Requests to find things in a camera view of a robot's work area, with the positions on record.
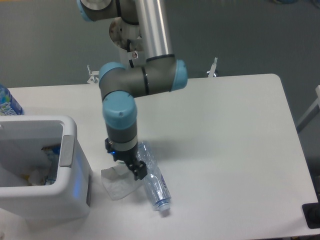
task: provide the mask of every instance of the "bottle cap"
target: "bottle cap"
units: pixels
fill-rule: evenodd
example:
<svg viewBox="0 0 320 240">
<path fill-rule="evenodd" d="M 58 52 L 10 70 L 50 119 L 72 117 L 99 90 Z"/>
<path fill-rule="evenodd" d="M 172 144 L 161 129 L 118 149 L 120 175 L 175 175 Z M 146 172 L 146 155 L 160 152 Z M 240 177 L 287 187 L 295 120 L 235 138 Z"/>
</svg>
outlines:
<svg viewBox="0 0 320 240">
<path fill-rule="evenodd" d="M 166 211 L 166 210 L 169 210 L 170 209 L 170 204 L 168 202 L 162 204 L 159 206 L 159 211 L 160 212 L 163 212 L 163 211 Z"/>
</svg>

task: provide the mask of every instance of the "white trash bin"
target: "white trash bin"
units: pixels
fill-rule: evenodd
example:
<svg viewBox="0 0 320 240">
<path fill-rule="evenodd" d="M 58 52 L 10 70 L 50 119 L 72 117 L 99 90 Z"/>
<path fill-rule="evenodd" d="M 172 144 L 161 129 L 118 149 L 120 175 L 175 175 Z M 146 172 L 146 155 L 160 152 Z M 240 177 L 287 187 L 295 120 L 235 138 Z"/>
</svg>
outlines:
<svg viewBox="0 0 320 240">
<path fill-rule="evenodd" d="M 60 146 L 55 163 L 43 151 L 50 146 Z M 35 172 L 56 178 L 31 185 Z M 0 116 L 0 208 L 26 219 L 84 217 L 91 176 L 71 117 Z"/>
</svg>

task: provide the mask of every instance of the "plastic water bottle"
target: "plastic water bottle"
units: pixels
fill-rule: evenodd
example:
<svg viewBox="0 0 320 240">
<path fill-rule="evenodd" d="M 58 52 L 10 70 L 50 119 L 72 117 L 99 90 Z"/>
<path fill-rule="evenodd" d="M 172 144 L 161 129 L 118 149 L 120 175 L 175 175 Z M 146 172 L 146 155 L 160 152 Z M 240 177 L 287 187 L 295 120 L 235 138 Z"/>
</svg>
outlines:
<svg viewBox="0 0 320 240">
<path fill-rule="evenodd" d="M 23 114 L 24 110 L 11 95 L 10 91 L 0 84 L 0 116 Z"/>
<path fill-rule="evenodd" d="M 137 158 L 144 161 L 147 167 L 148 174 L 142 181 L 150 202 L 160 212 L 169 210 L 171 195 L 147 141 L 138 144 Z"/>
</svg>

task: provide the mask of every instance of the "blue joint cap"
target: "blue joint cap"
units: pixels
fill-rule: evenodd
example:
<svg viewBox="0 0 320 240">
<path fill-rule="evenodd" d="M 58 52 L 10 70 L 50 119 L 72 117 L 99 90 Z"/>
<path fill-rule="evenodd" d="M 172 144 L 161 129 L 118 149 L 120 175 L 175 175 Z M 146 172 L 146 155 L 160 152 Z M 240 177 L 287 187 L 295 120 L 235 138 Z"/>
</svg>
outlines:
<svg viewBox="0 0 320 240">
<path fill-rule="evenodd" d="M 134 97 L 126 91 L 108 94 L 102 103 L 105 123 L 116 130 L 125 130 L 137 120 L 137 106 Z"/>
<path fill-rule="evenodd" d="M 173 84 L 170 92 L 185 88 L 185 86 L 187 86 L 187 83 L 188 83 L 188 72 L 187 72 L 186 64 L 183 60 L 177 60 L 175 76 L 174 76 L 174 80 L 173 80 Z"/>
<path fill-rule="evenodd" d="M 82 16 L 82 18 L 86 21 L 86 22 L 93 22 L 86 14 L 86 12 L 84 11 L 84 8 L 81 5 L 81 0 L 76 0 L 76 4 L 78 5 L 78 9 L 80 10 L 80 14 Z"/>
<path fill-rule="evenodd" d="M 109 71 L 111 71 L 112 69 L 116 69 L 116 68 L 122 68 L 122 69 L 126 69 L 126 67 L 121 64 L 120 62 L 108 62 L 105 65 L 103 65 L 100 70 L 99 70 L 99 85 L 100 85 L 100 81 L 102 79 L 102 77 Z"/>
</svg>

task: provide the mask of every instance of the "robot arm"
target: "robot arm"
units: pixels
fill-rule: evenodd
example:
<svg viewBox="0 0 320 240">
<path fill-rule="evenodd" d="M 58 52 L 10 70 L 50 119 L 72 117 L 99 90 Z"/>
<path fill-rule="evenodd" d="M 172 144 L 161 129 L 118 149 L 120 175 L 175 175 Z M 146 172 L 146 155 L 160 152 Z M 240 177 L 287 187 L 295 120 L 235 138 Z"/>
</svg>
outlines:
<svg viewBox="0 0 320 240">
<path fill-rule="evenodd" d="M 115 161 L 125 162 L 135 179 L 143 179 L 147 168 L 136 159 L 134 98 L 183 89 L 188 81 L 185 63 L 176 60 L 172 51 L 164 0 L 78 0 L 78 6 L 87 20 L 121 17 L 127 24 L 140 25 L 146 64 L 126 69 L 109 62 L 99 71 L 99 87 L 108 132 L 106 149 Z"/>
</svg>

